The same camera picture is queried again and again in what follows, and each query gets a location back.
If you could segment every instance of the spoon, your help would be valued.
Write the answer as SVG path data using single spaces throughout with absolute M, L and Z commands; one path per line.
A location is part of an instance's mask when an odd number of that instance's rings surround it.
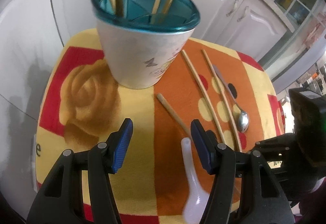
M 198 181 L 192 159 L 190 138 L 181 140 L 181 149 L 189 185 L 189 196 L 182 215 L 187 224 L 198 224 L 203 216 L 209 194 L 203 190 Z
M 217 67 L 215 65 L 213 65 L 214 71 L 216 73 L 216 75 L 218 76 L 218 78 L 221 80 L 221 82 L 223 83 L 224 87 L 227 89 L 227 91 L 229 92 L 229 94 L 231 95 L 235 105 L 239 108 L 240 110 L 240 115 L 239 115 L 239 119 L 238 119 L 238 130 L 241 133 L 244 133 L 247 131 L 248 126 L 249 126 L 249 115 L 242 110 L 242 108 L 239 106 L 239 104 L 237 103 L 237 101 L 235 100 L 235 98 L 233 97 L 233 94 L 229 88 L 229 86 L 226 84 L 225 80 L 222 77 L 222 74 L 220 73 L 220 71 L 217 69 Z

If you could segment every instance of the yellow tablecloth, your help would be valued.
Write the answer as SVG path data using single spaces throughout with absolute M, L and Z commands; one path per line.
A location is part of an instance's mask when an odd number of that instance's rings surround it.
M 184 49 L 216 107 L 230 147 L 234 143 L 229 118 L 201 49 L 233 86 L 237 102 L 250 116 L 247 132 L 240 134 L 243 150 L 251 149 L 258 140 L 283 133 L 272 83 L 251 57 L 197 39 L 189 39 Z M 119 172 L 110 175 L 123 223 L 183 223 L 188 184 L 180 141 L 186 135 L 155 95 L 162 93 L 186 125 L 199 119 L 206 130 L 215 131 L 202 94 L 180 54 L 157 84 L 142 90 L 118 85 L 103 59 L 96 29 L 73 36 L 62 50 L 48 81 L 38 121 L 37 181 L 44 181 L 63 150 L 90 149 L 117 131 L 124 118 L 131 118 L 134 132 L 126 158 Z M 234 113 L 239 114 L 227 97 Z M 193 157 L 199 181 L 210 192 L 213 177 L 201 167 L 194 148 Z M 83 171 L 83 196 L 86 218 L 92 220 L 87 171 Z M 233 200 L 236 203 L 239 197 L 235 195 Z

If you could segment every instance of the black polka dot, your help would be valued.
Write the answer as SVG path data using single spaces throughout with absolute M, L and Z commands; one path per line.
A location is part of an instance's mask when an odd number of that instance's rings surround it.
M 237 90 L 235 89 L 235 87 L 233 86 L 232 83 L 229 83 L 228 87 L 229 87 L 230 91 L 232 92 L 233 97 L 236 99 L 238 96 Z

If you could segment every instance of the metal spoon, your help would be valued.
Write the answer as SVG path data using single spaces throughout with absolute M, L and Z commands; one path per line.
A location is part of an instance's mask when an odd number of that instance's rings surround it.
M 239 104 L 237 103 L 237 101 L 235 100 L 235 98 L 233 97 L 233 94 L 229 88 L 229 86 L 226 84 L 225 80 L 222 77 L 222 74 L 220 73 L 220 71 L 217 69 L 217 67 L 215 65 L 213 65 L 214 71 L 216 73 L 216 75 L 218 76 L 218 78 L 221 80 L 221 82 L 223 83 L 224 87 L 227 89 L 227 91 L 229 92 L 229 94 L 231 95 L 235 105 L 239 108 L 240 110 L 240 115 L 239 115 L 239 119 L 238 119 L 238 130 L 241 133 L 244 133 L 247 131 L 248 126 L 249 126 L 249 115 L 247 114 L 247 112 L 245 112 L 244 110 L 242 110 L 242 108 L 239 106 Z

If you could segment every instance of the screw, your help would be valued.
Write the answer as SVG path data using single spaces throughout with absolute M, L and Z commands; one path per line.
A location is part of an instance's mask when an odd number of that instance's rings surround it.
M 107 144 L 106 144 L 105 142 L 100 142 L 99 144 L 97 144 L 97 147 L 98 147 L 99 149 L 105 149 L 106 146 L 107 146 Z
M 220 150 L 225 150 L 226 149 L 226 145 L 224 143 L 219 143 L 217 145 L 217 147 L 220 149 Z
M 260 152 L 258 151 L 258 150 L 254 150 L 253 152 L 252 152 L 252 154 L 255 156 L 255 157 L 260 157 Z
M 71 150 L 64 150 L 62 154 L 64 156 L 69 156 L 71 154 Z

